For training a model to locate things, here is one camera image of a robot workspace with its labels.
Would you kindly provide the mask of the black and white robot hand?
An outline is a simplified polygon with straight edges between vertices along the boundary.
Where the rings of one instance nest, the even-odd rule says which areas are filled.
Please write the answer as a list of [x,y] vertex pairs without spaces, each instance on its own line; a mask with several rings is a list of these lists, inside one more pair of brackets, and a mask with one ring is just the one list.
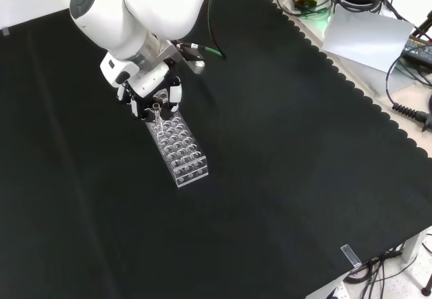
[[173,74],[175,61],[163,60],[153,70],[142,71],[131,61],[120,61],[107,53],[100,69],[106,81],[117,89],[119,102],[131,106],[135,118],[146,122],[155,121],[153,105],[158,104],[160,117],[171,119],[182,100],[182,83]]

